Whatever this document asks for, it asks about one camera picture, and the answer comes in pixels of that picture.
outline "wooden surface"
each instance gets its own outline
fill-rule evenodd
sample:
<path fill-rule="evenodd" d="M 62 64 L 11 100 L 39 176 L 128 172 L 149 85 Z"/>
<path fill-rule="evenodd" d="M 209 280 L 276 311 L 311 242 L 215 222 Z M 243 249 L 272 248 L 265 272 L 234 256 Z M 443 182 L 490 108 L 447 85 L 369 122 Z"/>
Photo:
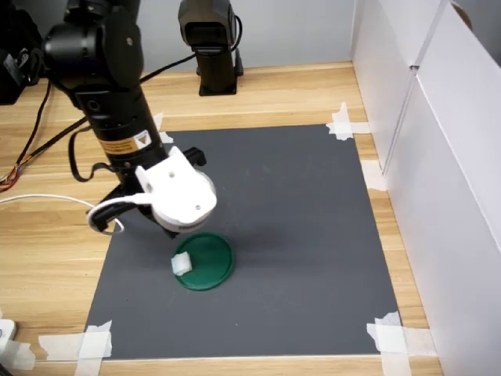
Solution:
<path fill-rule="evenodd" d="M 245 128 L 325 124 L 346 102 L 351 121 L 367 121 L 351 63 L 247 69 L 236 96 L 199 97 L 199 78 L 167 73 L 143 85 L 153 114 L 164 112 L 162 130 Z M 22 150 L 46 90 L 46 82 L 27 88 L 15 106 L 0 107 L 0 171 L 7 172 Z M 40 136 L 44 141 L 81 117 L 64 94 L 54 90 L 45 108 Z M 377 159 L 371 135 L 355 135 L 361 159 Z M 68 139 L 57 143 L 33 164 L 8 193 L 65 194 L 99 202 L 117 183 L 97 172 L 91 183 L 70 173 Z M 94 136 L 77 141 L 82 174 L 105 161 Z M 403 324 L 427 327 L 420 296 L 405 254 L 387 192 L 369 197 L 390 270 Z M 34 371 L 17 374 L 73 374 L 74 364 L 45 362 L 41 334 L 80 333 L 110 241 L 92 232 L 85 208 L 68 201 L 28 199 L 0 207 L 0 308 L 19 325 L 16 340 L 30 342 L 37 357 Z M 411 358 L 415 375 L 442 374 L 437 358 Z M 101 374 L 182 375 L 382 375 L 379 356 L 228 358 L 205 360 L 104 360 Z"/>

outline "gray mat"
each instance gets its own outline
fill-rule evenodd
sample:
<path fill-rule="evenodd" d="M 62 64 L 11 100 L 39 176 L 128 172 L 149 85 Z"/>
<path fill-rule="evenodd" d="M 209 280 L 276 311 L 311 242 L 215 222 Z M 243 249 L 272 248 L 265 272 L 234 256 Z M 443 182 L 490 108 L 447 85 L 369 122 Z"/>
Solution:
<path fill-rule="evenodd" d="M 218 191 L 204 231 L 236 254 L 211 291 L 183 288 L 169 240 L 122 216 L 88 316 L 113 359 L 377 353 L 366 323 L 397 310 L 353 139 L 325 125 L 169 133 L 202 149 Z"/>

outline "green plastic lid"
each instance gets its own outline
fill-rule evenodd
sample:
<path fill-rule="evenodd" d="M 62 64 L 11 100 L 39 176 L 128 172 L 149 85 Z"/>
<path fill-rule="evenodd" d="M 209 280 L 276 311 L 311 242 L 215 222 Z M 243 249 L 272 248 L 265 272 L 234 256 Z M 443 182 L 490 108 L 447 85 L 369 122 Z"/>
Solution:
<path fill-rule="evenodd" d="M 232 272 L 232 248 L 216 233 L 198 233 L 186 238 L 175 254 L 184 252 L 188 252 L 193 270 L 175 278 L 190 290 L 211 290 L 222 284 Z"/>

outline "masking tape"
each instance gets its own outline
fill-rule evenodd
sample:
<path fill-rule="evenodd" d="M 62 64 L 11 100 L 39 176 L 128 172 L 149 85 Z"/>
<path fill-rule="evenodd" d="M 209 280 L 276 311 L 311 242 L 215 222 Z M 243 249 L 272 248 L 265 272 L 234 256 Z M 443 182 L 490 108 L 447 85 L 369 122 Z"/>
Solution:
<path fill-rule="evenodd" d="M 160 131 L 160 127 L 162 126 L 162 120 L 164 120 L 163 112 L 159 112 L 158 114 L 153 116 L 153 122 L 155 123 L 158 132 Z"/>
<path fill-rule="evenodd" d="M 367 188 L 387 190 L 379 161 L 360 161 L 360 164 L 362 165 L 363 178 L 366 181 Z"/>
<path fill-rule="evenodd" d="M 31 344 L 25 342 L 12 341 L 10 339 L 3 340 L 0 348 L 0 364 L 11 370 L 32 370 L 35 356 L 30 350 L 30 346 Z"/>
<path fill-rule="evenodd" d="M 157 127 L 157 131 L 160 133 L 160 140 L 162 143 L 174 143 L 174 139 L 170 137 L 167 132 L 160 132 L 160 127 L 162 126 L 162 120 L 164 120 L 164 113 L 159 112 L 153 116 L 153 121 Z"/>
<path fill-rule="evenodd" d="M 381 353 L 384 376 L 410 376 L 409 356 L 437 356 L 429 329 L 402 327 L 397 312 L 367 324 Z"/>
<path fill-rule="evenodd" d="M 97 376 L 103 358 L 111 356 L 111 321 L 97 327 L 89 325 L 85 333 L 41 335 L 38 343 L 47 352 L 47 360 L 77 361 L 75 376 Z"/>
<path fill-rule="evenodd" d="M 338 112 L 332 114 L 332 123 L 326 124 L 330 135 L 336 135 L 337 139 L 346 141 L 353 138 L 353 133 L 370 133 L 369 123 L 351 123 L 348 116 L 346 102 L 341 104 Z"/>

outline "warning label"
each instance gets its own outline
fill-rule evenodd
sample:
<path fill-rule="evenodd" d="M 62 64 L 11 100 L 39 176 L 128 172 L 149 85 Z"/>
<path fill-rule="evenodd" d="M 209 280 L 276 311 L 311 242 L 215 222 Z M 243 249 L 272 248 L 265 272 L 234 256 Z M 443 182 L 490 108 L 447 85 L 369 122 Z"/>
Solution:
<path fill-rule="evenodd" d="M 117 141 L 99 141 L 104 151 L 108 154 L 120 155 L 130 154 L 141 150 L 151 144 L 151 137 L 148 131 L 144 130 L 128 139 Z"/>

